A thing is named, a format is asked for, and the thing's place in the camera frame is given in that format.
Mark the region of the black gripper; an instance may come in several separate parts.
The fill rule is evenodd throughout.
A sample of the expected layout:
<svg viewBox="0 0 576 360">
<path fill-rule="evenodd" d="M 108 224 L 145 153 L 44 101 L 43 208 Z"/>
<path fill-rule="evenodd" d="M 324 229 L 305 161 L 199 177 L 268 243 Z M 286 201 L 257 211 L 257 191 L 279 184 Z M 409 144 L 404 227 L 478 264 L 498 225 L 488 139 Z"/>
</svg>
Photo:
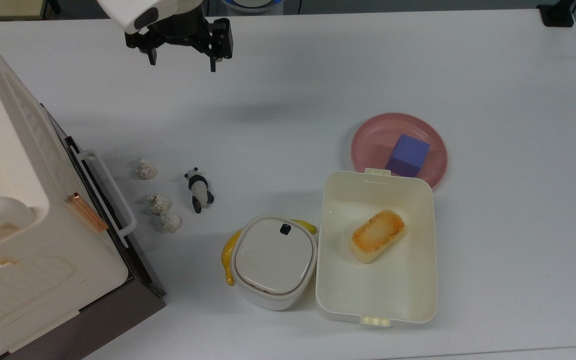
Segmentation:
<svg viewBox="0 0 576 360">
<path fill-rule="evenodd" d="M 157 48 L 163 44 L 192 47 L 206 55 L 211 73 L 217 71 L 218 62 L 233 57 L 231 21 L 218 18 L 210 22 L 205 18 L 203 7 L 167 18 L 156 7 L 150 7 L 135 18 L 134 25 L 137 30 L 146 28 L 147 31 L 126 33 L 126 46 L 147 55 L 151 66 L 157 64 Z"/>
</svg>

